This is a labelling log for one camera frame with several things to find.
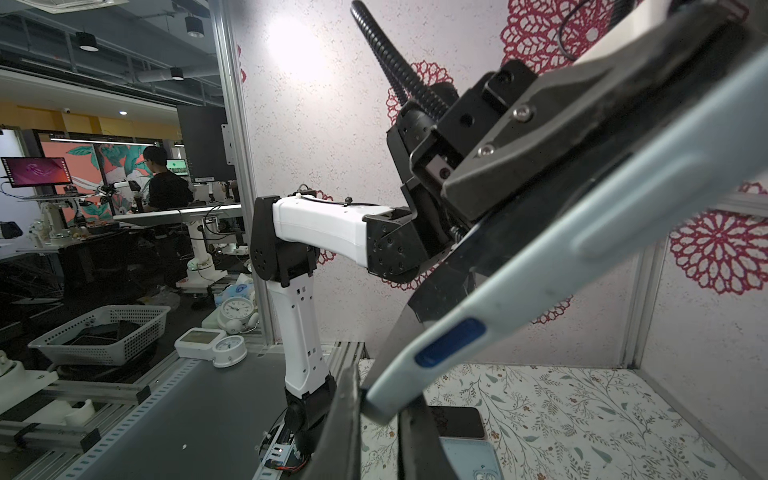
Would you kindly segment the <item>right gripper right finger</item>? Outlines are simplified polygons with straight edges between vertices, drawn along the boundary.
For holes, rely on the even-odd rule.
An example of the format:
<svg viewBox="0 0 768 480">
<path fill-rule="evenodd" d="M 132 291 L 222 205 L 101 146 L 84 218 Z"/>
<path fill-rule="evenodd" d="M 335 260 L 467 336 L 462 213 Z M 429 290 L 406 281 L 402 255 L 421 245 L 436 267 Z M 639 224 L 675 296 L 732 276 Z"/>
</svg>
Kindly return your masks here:
<svg viewBox="0 0 768 480">
<path fill-rule="evenodd" d="M 443 449 L 432 413 L 423 395 L 397 416 L 398 478 L 456 480 L 456 472 Z"/>
</svg>

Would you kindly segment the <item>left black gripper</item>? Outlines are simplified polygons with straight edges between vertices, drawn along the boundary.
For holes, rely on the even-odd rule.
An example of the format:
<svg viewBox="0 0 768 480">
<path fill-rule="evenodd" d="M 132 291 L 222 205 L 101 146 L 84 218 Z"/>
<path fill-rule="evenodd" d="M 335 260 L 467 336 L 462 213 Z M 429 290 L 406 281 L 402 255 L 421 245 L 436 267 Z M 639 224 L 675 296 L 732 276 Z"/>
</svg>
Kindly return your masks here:
<svg viewBox="0 0 768 480">
<path fill-rule="evenodd" d="M 748 26 L 721 6 L 696 5 L 615 53 L 537 80 L 510 60 L 464 93 L 447 81 L 429 86 L 447 112 L 434 119 L 409 100 L 386 135 L 407 204 L 365 216 L 368 273 L 407 284 L 447 254 L 466 223 L 508 205 L 562 216 L 590 177 L 617 169 L 749 52 Z M 530 108 L 528 121 L 506 113 L 518 98 L 513 107 Z M 477 145 L 494 151 L 484 156 Z"/>
</svg>

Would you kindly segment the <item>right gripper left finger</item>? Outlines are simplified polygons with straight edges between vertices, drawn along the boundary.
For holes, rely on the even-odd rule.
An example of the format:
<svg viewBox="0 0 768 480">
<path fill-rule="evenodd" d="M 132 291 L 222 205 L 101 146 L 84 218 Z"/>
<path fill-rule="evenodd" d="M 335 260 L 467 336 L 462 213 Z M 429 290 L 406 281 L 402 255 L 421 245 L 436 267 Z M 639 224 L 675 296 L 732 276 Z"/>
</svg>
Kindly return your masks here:
<svg viewBox="0 0 768 480">
<path fill-rule="evenodd" d="M 338 378 L 327 422 L 302 479 L 361 478 L 361 405 L 359 367 L 353 364 Z"/>
</svg>

